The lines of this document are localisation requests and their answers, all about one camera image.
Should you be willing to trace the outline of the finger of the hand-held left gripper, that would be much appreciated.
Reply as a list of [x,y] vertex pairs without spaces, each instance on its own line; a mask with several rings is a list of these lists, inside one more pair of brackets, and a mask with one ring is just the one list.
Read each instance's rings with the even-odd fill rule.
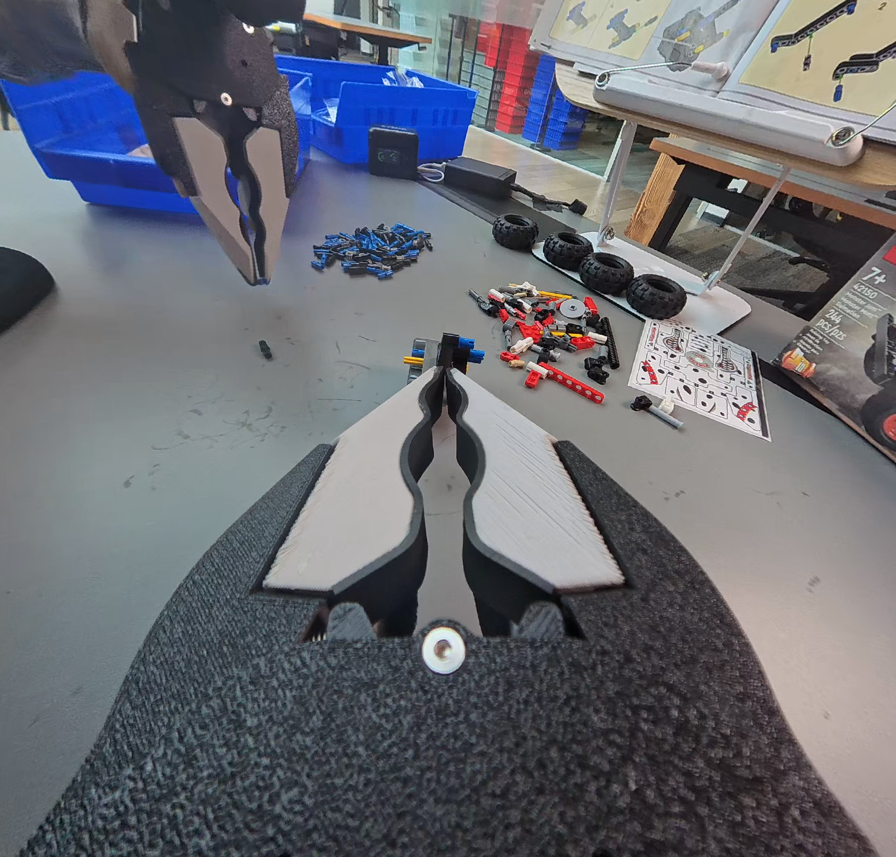
[[196,191],[191,203],[241,277],[252,286],[259,284],[252,246],[241,223],[242,213],[227,184],[225,140],[195,117],[176,117],[173,123]]
[[250,253],[250,281],[270,281],[281,256],[289,207],[280,134],[258,127],[247,136],[245,171],[240,176],[240,209]]

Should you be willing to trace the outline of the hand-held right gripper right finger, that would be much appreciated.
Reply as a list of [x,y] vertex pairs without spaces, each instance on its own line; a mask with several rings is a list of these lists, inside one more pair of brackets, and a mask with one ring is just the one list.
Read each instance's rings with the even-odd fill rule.
[[534,604],[625,586],[623,570],[561,458],[561,442],[457,370],[445,374],[469,488],[462,562],[485,637],[509,637]]

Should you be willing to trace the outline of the partly built brick assembly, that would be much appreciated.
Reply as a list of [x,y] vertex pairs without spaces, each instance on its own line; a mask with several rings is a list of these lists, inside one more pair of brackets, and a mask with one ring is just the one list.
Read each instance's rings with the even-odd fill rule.
[[403,359],[408,369],[410,385],[432,368],[454,368],[466,373],[470,363],[480,364],[486,353],[476,349],[475,341],[454,334],[443,334],[441,339],[416,338],[409,355]]

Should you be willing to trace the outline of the person's left forearm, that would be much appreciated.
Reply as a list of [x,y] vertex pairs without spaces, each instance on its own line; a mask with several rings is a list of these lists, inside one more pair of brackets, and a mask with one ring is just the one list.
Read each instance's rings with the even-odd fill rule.
[[1,0],[1,78],[34,84],[92,63],[79,0]]

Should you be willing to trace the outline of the pile of blue black pins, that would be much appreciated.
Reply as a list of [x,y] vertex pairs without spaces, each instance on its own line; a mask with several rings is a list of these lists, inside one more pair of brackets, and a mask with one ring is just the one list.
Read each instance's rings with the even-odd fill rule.
[[401,269],[416,265],[434,250],[432,234],[407,224],[358,227],[334,232],[312,247],[311,269],[338,267],[350,277],[390,280]]

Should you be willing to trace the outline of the red beam with holes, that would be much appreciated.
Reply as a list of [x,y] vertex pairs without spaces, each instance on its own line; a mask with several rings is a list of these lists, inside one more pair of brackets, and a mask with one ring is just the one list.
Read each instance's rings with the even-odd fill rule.
[[590,403],[604,403],[605,395],[599,392],[599,390],[567,375],[565,372],[558,370],[554,366],[542,362],[534,363],[530,361],[526,364],[525,369],[527,375],[524,381],[524,386],[530,390],[535,390],[540,382],[544,380],[551,380],[560,386],[563,386],[565,389],[585,398]]

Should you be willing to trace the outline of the pile of mixed brick parts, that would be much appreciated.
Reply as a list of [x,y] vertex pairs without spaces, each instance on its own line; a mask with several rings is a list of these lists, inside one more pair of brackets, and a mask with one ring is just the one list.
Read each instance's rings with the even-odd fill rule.
[[524,370],[527,376],[525,367],[531,361],[560,370],[557,363],[564,354],[582,353],[585,384],[604,385],[614,371],[606,338],[599,334],[602,315],[592,298],[543,291],[528,282],[487,293],[469,289],[468,296],[481,312],[500,322],[504,338],[500,360],[508,368]]

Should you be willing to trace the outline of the white sticker sheet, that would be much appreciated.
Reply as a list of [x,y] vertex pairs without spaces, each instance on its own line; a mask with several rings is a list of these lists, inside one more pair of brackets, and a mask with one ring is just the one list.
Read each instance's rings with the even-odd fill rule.
[[678,321],[646,321],[628,385],[659,406],[771,440],[759,358],[723,337]]

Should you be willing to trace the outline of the black power adapter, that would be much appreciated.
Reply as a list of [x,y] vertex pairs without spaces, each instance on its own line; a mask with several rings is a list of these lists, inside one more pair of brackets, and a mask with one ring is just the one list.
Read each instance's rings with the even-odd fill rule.
[[444,163],[442,184],[483,197],[506,199],[514,191],[517,175],[515,169],[462,156]]

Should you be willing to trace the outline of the black round pad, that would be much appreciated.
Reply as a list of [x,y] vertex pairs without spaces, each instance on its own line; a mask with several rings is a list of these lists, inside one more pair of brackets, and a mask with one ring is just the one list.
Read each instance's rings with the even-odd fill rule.
[[22,251],[1,247],[1,334],[22,321],[55,289],[51,272]]

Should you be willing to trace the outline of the black toy tire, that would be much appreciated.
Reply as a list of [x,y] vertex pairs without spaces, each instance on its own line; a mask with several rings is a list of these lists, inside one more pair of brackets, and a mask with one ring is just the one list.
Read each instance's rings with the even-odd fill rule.
[[582,260],[578,276],[589,290],[616,296],[624,293],[632,283],[634,270],[627,260],[615,254],[595,251]]
[[686,307],[688,294],[676,281],[658,274],[643,274],[629,283],[625,299],[635,313],[646,319],[667,320]]
[[577,233],[557,232],[547,236],[542,252],[553,267],[577,273],[581,264],[594,252],[591,241]]
[[499,246],[531,252],[539,237],[539,226],[531,218],[516,213],[498,216],[492,224],[492,235]]

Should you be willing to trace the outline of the stacks of red blue bins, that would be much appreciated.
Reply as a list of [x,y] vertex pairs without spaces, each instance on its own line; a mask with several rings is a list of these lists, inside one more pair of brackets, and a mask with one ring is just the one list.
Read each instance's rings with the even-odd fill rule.
[[556,60],[530,48],[531,30],[506,23],[483,23],[476,40],[476,60],[485,83],[477,87],[485,100],[482,126],[521,137],[547,152],[578,147],[587,111],[568,101],[555,79]]

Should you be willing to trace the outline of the wooden side table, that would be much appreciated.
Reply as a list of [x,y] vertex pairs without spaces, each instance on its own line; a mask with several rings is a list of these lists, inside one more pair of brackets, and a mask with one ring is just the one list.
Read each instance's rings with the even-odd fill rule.
[[840,168],[786,158],[737,142],[704,143],[682,135],[655,138],[651,149],[658,160],[625,235],[658,252],[665,251],[691,201],[709,201],[698,195],[698,187],[724,190],[727,186],[721,181],[727,178],[745,179],[768,189],[783,166],[790,168],[779,189],[785,195],[894,230],[894,200],[885,196],[894,191],[891,147],[874,147],[864,160]]

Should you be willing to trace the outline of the toy set cardboard box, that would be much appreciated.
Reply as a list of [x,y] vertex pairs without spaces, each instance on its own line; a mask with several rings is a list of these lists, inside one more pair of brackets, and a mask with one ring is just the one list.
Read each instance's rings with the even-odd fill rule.
[[895,459],[895,238],[890,237],[773,361]]

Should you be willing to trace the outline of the building instruction booklet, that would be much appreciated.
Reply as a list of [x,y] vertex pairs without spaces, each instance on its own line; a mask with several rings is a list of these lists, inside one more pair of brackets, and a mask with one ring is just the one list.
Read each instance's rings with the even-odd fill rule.
[[895,0],[546,0],[532,48],[894,144]]

